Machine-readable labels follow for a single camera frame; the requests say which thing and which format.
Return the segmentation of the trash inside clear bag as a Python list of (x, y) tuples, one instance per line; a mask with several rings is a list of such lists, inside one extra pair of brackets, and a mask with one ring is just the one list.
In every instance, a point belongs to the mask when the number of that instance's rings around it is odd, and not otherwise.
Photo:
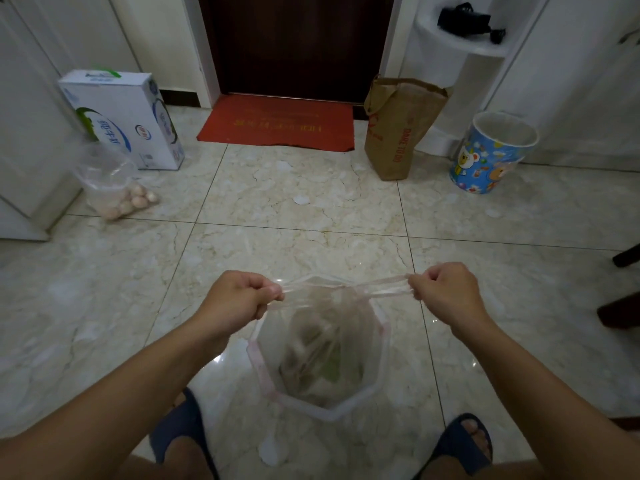
[(356, 306), (296, 310), (278, 368), (287, 393), (324, 409), (356, 394), (364, 380), (370, 328)]

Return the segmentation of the person's left forearm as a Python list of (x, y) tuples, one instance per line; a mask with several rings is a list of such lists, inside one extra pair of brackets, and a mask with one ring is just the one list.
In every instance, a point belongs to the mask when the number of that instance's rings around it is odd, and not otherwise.
[(5, 480), (113, 480), (229, 338), (185, 323), (69, 403), (0, 444)]

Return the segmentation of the dark brown door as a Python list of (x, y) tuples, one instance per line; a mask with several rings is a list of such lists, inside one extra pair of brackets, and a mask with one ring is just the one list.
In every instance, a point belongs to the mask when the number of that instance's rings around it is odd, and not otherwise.
[(363, 105), (395, 0), (198, 0), (222, 94)]

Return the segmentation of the dark wooden furniture leg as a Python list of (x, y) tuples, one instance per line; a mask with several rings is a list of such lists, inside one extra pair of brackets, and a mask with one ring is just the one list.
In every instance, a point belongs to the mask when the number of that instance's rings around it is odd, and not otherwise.
[(640, 243), (613, 256), (612, 262), (618, 268), (628, 267), (640, 262)]
[(599, 307), (597, 316), (606, 328), (640, 328), (640, 291)]

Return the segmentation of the clear plastic trash bag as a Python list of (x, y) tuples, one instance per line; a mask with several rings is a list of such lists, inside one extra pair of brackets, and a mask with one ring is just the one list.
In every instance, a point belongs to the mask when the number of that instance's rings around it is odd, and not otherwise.
[(411, 288), (406, 275), (360, 283), (334, 276), (308, 275), (284, 284), (283, 291), (284, 300), (270, 304), (267, 313), (279, 309), (347, 305), (363, 300), (374, 300), (380, 306), (381, 299), (410, 294)]

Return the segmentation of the person's right forearm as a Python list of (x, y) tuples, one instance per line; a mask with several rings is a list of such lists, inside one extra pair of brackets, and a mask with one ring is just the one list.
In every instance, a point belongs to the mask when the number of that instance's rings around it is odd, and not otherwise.
[(640, 480), (640, 439), (576, 394), (488, 315), (451, 330), (553, 480)]

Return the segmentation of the blue cartoon waste bin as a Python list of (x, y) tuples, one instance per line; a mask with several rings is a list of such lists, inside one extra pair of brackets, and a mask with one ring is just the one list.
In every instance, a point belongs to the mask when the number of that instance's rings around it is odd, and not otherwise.
[(506, 112), (477, 113), (460, 147), (449, 177), (468, 193), (490, 193), (539, 142), (525, 120)]

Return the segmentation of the clear bag of eggs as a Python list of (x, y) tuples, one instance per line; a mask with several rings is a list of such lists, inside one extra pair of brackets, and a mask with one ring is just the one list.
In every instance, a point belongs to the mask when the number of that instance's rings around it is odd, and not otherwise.
[(159, 195), (140, 183), (133, 161), (111, 145), (83, 143), (72, 157), (70, 171), (79, 181), (89, 206), (107, 221), (159, 202)]

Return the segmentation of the person's right foot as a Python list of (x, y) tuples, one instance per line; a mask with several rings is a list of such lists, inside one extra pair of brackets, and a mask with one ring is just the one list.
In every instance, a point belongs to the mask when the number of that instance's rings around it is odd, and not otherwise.
[[(483, 432), (477, 430), (472, 420), (463, 422), (464, 428), (472, 434), (472, 439), (482, 452), (489, 456), (488, 443)], [(420, 480), (548, 480), (542, 466), (536, 460), (510, 463), (494, 463), (469, 475), (453, 457), (444, 456), (430, 463)]]

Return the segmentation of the red door mat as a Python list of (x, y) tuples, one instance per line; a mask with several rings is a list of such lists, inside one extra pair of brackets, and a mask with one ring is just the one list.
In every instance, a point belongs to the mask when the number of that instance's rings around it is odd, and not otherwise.
[(219, 97), (196, 138), (344, 153), (355, 148), (354, 133), (350, 104), (232, 94)]

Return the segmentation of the person's left hand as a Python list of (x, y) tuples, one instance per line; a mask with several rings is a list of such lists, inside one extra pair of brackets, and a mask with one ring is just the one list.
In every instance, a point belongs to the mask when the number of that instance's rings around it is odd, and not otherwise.
[(212, 284), (192, 317), (206, 336), (221, 339), (252, 322), (250, 318), (249, 275), (245, 271), (225, 271)]

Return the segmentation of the white octagonal trash bin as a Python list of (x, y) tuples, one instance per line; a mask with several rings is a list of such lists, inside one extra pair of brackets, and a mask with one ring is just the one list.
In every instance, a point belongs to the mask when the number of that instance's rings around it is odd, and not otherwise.
[(374, 300), (357, 301), (346, 306), (356, 306), (367, 320), (367, 325), (371, 327), (371, 338), (365, 341), (369, 346), (369, 352), (364, 361), (364, 380), (356, 394), (330, 409), (324, 409), (300, 401), (287, 393), (278, 368), (284, 355), (289, 322), (298, 309), (279, 309), (268, 312), (258, 323), (247, 346), (247, 353), (257, 373), (260, 389), (268, 400), (313, 419), (335, 422), (381, 391), (390, 356), (390, 322)]

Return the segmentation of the person's right hand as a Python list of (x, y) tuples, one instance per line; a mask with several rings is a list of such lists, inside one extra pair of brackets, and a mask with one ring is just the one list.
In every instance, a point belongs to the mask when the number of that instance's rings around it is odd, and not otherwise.
[(437, 265), (443, 265), (439, 276), (442, 290), (432, 302), (423, 302), (430, 313), (448, 325), (462, 341), (477, 331), (494, 326), (481, 297), (476, 276), (468, 267), (461, 262)]

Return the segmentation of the white corner shelf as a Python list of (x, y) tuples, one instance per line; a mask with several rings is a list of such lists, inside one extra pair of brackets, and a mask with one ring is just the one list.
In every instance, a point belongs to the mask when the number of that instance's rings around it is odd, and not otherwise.
[[(489, 14), (492, 28), (505, 29), (501, 44), (493, 44), (487, 34), (461, 38), (438, 26), (443, 8), (464, 2), (477, 12)], [(452, 95), (416, 145), (416, 152), (450, 157), (460, 147), (474, 115), (489, 106), (547, 3), (548, 0), (418, 0), (399, 76), (452, 88)]]

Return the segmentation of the white wardrobe door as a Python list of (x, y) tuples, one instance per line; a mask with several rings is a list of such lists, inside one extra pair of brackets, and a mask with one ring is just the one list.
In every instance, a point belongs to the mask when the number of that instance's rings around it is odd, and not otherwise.
[(538, 129), (524, 163), (640, 172), (640, 0), (548, 0), (488, 108)]

